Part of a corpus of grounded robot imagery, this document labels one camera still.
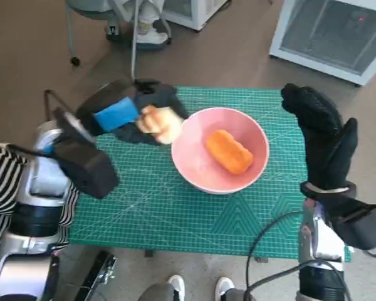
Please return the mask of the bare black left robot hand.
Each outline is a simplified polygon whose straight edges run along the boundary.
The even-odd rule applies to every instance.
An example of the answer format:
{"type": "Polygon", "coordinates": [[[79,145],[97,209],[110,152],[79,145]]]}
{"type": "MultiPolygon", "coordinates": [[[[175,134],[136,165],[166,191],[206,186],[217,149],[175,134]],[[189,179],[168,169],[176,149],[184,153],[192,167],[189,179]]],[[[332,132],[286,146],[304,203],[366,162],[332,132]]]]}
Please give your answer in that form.
{"type": "Polygon", "coordinates": [[[111,82],[86,99],[76,117],[91,135],[112,133],[132,144],[169,145],[190,114],[177,89],[158,80],[111,82]]]}

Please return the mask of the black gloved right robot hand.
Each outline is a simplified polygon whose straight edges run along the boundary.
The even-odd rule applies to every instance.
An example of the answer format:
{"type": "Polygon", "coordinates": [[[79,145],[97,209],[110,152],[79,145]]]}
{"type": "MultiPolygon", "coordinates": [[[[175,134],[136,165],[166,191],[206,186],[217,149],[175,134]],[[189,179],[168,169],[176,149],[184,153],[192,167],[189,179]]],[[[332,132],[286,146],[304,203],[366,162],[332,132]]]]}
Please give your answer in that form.
{"type": "Polygon", "coordinates": [[[358,121],[343,121],[335,104],[311,87],[288,83],[282,107],[293,114],[305,140],[308,182],[328,191],[348,187],[347,176],[358,146],[358,121]]]}

